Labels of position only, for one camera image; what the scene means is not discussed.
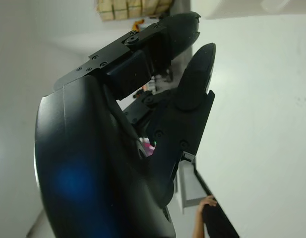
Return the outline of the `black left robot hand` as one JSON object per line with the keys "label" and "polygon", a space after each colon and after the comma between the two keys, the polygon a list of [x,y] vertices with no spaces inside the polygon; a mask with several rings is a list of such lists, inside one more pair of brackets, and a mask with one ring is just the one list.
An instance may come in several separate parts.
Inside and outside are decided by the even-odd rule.
{"label": "black left robot hand", "polygon": [[58,238],[173,238],[168,204],[185,154],[196,155],[214,93],[213,43],[177,88],[131,95],[199,36],[196,12],[130,31],[60,78],[38,107],[34,165]]}

